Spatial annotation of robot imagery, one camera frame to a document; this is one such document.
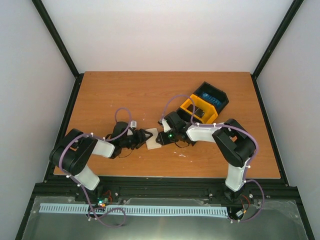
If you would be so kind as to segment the beige card holder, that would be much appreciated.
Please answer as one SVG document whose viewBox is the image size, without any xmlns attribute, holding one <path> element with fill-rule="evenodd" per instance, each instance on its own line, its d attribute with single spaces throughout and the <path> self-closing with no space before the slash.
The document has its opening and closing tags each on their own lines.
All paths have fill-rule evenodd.
<svg viewBox="0 0 320 240">
<path fill-rule="evenodd" d="M 156 142 L 156 138 L 157 138 L 157 136 L 159 134 L 158 129 L 157 128 L 149 128 L 149 129 L 146 129 L 146 131 L 149 132 L 149 133 L 152 133 L 152 137 L 149 138 L 145 143 L 147 149 L 148 150 L 154 150 L 154 149 L 161 148 L 162 145 Z"/>
</svg>

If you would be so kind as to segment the black card stack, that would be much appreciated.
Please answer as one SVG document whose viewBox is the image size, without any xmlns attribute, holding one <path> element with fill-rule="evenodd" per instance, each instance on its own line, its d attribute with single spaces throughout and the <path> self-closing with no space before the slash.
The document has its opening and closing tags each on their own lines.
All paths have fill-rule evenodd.
<svg viewBox="0 0 320 240">
<path fill-rule="evenodd" d="M 197 106 L 194 107 L 193 105 L 190 105 L 187 108 L 187 110 L 192 113 L 193 112 L 193 108 L 194 108 L 194 115 L 199 117 L 200 119 L 205 115 L 205 112 L 201 108 L 199 108 Z"/>
</svg>

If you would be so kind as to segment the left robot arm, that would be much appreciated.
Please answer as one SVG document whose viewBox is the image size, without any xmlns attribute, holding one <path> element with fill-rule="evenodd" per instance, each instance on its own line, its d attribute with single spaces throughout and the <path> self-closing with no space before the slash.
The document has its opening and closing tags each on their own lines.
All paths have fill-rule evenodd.
<svg viewBox="0 0 320 240">
<path fill-rule="evenodd" d="M 96 155 L 115 159 L 122 149 L 139 149 L 153 136 L 149 130 L 137 129 L 135 121 L 117 122 L 113 132 L 103 138 L 73 128 L 51 151 L 49 161 L 78 186 L 85 187 L 86 195 L 96 202 L 103 198 L 104 188 L 99 185 L 100 178 L 89 168 L 89 158 Z"/>
</svg>

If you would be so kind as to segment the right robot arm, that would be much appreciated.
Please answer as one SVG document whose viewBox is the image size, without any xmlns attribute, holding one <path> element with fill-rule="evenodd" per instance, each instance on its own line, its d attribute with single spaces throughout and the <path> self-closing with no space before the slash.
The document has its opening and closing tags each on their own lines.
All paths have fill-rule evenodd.
<svg viewBox="0 0 320 240">
<path fill-rule="evenodd" d="M 163 131 L 155 141 L 162 146 L 178 141 L 192 146 L 197 142 L 216 144 L 228 163 L 224 197 L 230 202 L 240 197 L 248 168 L 259 147 L 254 137 L 235 119 L 230 118 L 218 124 L 186 122 L 173 111 L 158 121 L 158 124 L 163 127 Z"/>
</svg>

